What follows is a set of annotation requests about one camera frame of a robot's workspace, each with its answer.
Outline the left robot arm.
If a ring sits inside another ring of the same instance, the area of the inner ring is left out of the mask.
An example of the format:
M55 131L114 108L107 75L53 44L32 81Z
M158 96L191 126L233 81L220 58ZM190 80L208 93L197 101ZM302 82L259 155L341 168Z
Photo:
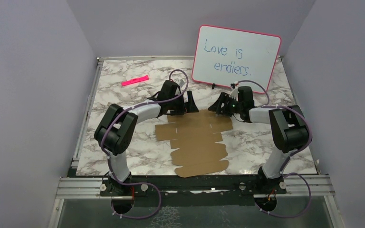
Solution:
M162 115L184 115L198 111L192 92L187 88L181 89L172 80L166 80L159 92L139 104L130 107L111 104L95 130L94 139L106 154L113 190L119 195L125 195L130 190L127 179L130 170L125 151L137 124Z

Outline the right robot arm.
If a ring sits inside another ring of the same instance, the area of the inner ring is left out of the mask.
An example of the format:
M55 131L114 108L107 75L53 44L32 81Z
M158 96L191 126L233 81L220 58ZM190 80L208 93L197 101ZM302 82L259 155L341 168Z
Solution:
M250 86L233 84L232 88L230 94L222 92L208 110L229 117L239 114L245 123L270 125L275 147L255 180L256 189L267 193L279 186L289 160L308 147L312 134L298 105L257 107Z

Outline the brown cardboard box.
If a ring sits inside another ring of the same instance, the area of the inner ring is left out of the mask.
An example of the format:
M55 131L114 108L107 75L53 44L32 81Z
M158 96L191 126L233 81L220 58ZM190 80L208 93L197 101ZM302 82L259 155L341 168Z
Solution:
M155 126L158 141L169 141L175 174L182 178L224 171L229 166L222 132L233 129L231 118L208 110L168 116Z

